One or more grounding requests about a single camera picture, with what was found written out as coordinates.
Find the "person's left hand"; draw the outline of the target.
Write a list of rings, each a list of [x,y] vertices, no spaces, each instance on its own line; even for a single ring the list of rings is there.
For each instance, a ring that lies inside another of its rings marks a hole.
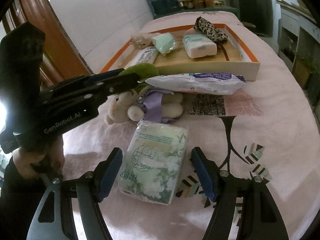
[[[45,157],[49,157],[50,165],[58,174],[62,173],[65,164],[65,156],[63,153],[63,137],[57,137],[53,142],[50,142],[40,152],[27,152],[19,148],[14,150],[12,154],[13,162],[17,168],[18,173],[24,179],[37,179],[39,174],[31,166],[39,165]]]

